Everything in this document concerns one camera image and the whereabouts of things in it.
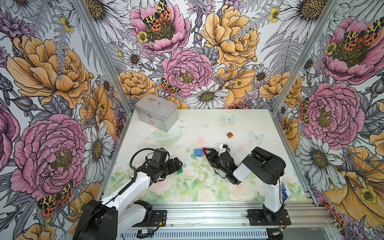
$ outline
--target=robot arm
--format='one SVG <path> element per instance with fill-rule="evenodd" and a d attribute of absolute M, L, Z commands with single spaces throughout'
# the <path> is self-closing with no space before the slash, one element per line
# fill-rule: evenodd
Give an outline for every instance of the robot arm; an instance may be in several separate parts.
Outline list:
<path fill-rule="evenodd" d="M 137 170 L 132 166 L 133 158 L 143 150 L 153 150 L 151 159 Z M 168 159 L 169 153 L 163 148 L 141 149 L 131 159 L 134 170 L 132 180 L 120 187 L 100 202 L 91 200 L 85 207 L 73 240 L 115 240 L 125 230 L 139 223 L 146 226 L 152 218 L 152 205 L 138 200 L 127 206 L 152 183 L 162 181 L 169 174 L 181 169 L 183 163 L 178 159 Z"/>
<path fill-rule="evenodd" d="M 230 148 L 221 144 L 219 152 L 214 149 L 203 149 L 210 165 L 222 170 L 232 184 L 240 184 L 251 173 L 254 173 L 264 183 L 265 200 L 264 212 L 267 218 L 276 220 L 282 212 L 281 182 L 284 175 L 285 162 L 280 157 L 265 151 L 260 147 L 252 150 L 239 166 L 236 166 L 229 154 Z"/>

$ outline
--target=floral tablecloth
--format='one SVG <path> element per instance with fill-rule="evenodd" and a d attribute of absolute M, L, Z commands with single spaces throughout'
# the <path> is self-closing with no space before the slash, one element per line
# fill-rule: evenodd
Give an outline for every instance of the floral tablecloth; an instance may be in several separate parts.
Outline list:
<path fill-rule="evenodd" d="M 236 164 L 257 146 L 280 156 L 286 162 L 283 179 L 292 193 L 288 200 L 306 200 L 268 110 L 178 110 L 178 114 L 179 119 L 172 128 L 184 126 L 185 133 L 173 142 L 159 142 L 148 139 L 157 128 L 140 121 L 138 114 L 134 113 L 104 196 L 108 196 L 131 178 L 133 171 L 129 168 L 129 160 L 136 151 L 145 147 L 163 147 L 169 151 L 171 158 L 177 157 L 183 162 L 183 172 L 174 173 L 164 181 L 152 184 L 138 198 L 148 202 L 264 201 L 263 183 L 254 174 L 241 184 L 233 185 L 214 172 L 205 156 L 194 155 L 194 149 L 209 147 L 218 150 L 220 144 L 227 144 Z M 226 123 L 222 115 L 228 118 L 234 115 L 236 123 Z M 251 140 L 250 131 L 257 136 L 265 134 L 262 143 Z M 227 137 L 228 132 L 233 134 L 232 138 Z M 133 165 L 141 166 L 149 153 L 150 151 L 144 151 L 138 154 Z"/>

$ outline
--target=black cable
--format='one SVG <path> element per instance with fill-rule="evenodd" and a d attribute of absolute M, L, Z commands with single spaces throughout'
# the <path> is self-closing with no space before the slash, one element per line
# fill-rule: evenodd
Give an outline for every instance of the black cable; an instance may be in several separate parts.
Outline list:
<path fill-rule="evenodd" d="M 203 151 L 205 157 L 207 157 L 207 152 L 206 152 L 205 150 L 206 150 L 206 148 L 203 148 L 203 149 L 202 149 L 202 151 Z M 209 164 L 210 164 L 211 166 L 213 166 L 213 163 L 212 163 L 208 158 L 207 158 L 207 160 L 208 160 Z M 216 173 L 217 175 L 219 175 L 222 179 L 225 179 L 225 178 L 227 177 L 227 174 L 225 174 L 225 177 L 222 177 L 220 174 L 218 174 L 218 173 L 216 172 L 216 169 L 215 169 L 215 168 L 214 168 L 214 171 L 215 171 L 215 173 Z"/>
<path fill-rule="evenodd" d="M 163 215 L 163 218 L 161 219 L 160 223 L 162 223 L 164 221 L 164 219 L 165 219 L 165 216 Z M 143 238 L 153 236 L 155 234 L 155 232 L 159 229 L 159 227 L 160 227 L 160 224 L 157 225 L 157 228 L 155 230 L 153 230 L 152 233 L 147 233 L 147 234 L 144 234 L 143 236 L 136 236 L 136 238 L 143 239 Z"/>
<path fill-rule="evenodd" d="M 121 195 L 125 190 L 127 190 L 128 187 L 130 187 L 130 186 L 135 182 L 136 177 L 137 177 L 137 169 L 132 165 L 132 162 L 133 162 L 133 159 L 135 158 L 135 156 L 136 156 L 139 152 L 142 152 L 142 151 L 145 151 L 145 150 L 152 150 L 152 151 L 155 151 L 153 148 L 149 148 L 149 147 L 147 147 L 147 148 L 143 148 L 143 149 L 138 150 L 138 151 L 132 156 L 131 161 L 129 162 L 129 167 L 130 167 L 131 169 L 133 169 L 133 174 L 134 174 L 133 178 L 131 178 L 131 181 L 130 181 L 127 185 L 125 185 L 124 188 L 121 189 L 121 190 L 118 192 L 118 194 L 117 194 L 116 196 L 114 196 L 113 198 L 111 198 L 111 199 L 110 199 L 106 204 L 104 204 L 104 205 L 107 205 L 107 204 L 110 203 L 111 201 L 114 201 L 114 200 L 116 199 L 117 196 Z M 81 229 L 83 228 L 84 224 L 87 223 L 93 216 L 95 216 L 96 213 L 98 213 L 103 207 L 104 207 L 104 206 L 102 205 L 101 208 L 99 208 L 98 210 L 96 210 L 96 212 L 95 212 L 94 214 L 92 214 L 92 215 L 91 215 L 91 216 L 90 216 L 90 217 L 83 223 L 83 225 L 82 225 L 79 229 L 81 230 Z"/>

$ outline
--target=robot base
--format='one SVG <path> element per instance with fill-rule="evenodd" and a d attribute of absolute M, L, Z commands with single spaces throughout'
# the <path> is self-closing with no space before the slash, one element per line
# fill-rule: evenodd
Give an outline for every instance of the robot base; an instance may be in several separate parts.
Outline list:
<path fill-rule="evenodd" d="M 291 225 L 291 220 L 288 216 L 288 212 L 282 207 L 279 211 L 275 213 L 269 211 L 265 206 L 263 206 L 263 209 L 249 209 L 248 216 L 250 215 L 257 217 L 249 217 L 249 224 L 251 226 L 285 226 L 285 222 L 287 226 Z"/>
<path fill-rule="evenodd" d="M 166 210 L 153 210 L 151 221 L 147 224 L 144 221 L 133 225 L 133 227 L 157 227 L 157 225 L 162 222 L 160 227 L 165 227 L 167 221 L 167 211 Z"/>

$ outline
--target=metal case handle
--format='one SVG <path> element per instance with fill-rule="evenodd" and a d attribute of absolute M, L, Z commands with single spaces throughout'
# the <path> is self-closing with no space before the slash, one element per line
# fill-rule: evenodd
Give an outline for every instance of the metal case handle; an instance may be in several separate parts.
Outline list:
<path fill-rule="evenodd" d="M 156 101 L 155 99 L 150 98 L 150 99 L 149 99 L 149 102 L 152 103 L 152 100 L 155 101 L 155 102 L 157 102 L 157 104 L 159 105 L 159 107 L 161 107 L 161 104 L 160 104 L 158 101 Z"/>

